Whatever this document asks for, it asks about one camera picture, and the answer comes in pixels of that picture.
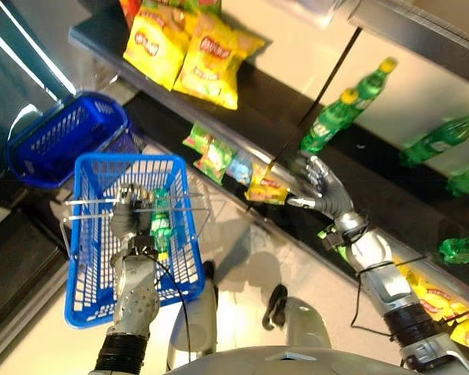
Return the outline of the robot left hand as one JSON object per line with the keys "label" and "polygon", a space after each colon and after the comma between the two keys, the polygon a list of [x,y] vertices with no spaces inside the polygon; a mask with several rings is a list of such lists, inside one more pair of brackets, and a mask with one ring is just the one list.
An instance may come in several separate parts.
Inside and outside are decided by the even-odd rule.
{"label": "robot left hand", "polygon": [[153,193],[138,184],[122,184],[113,203],[110,230],[120,240],[150,231]]}

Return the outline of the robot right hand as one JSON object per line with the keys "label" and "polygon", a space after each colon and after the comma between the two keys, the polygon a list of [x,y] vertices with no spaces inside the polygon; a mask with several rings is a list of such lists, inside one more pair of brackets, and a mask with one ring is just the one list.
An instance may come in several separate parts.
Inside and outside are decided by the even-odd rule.
{"label": "robot right hand", "polygon": [[354,212],[352,199],[330,167],[316,155],[300,152],[291,163],[300,191],[293,191],[286,203],[312,209],[332,220]]}

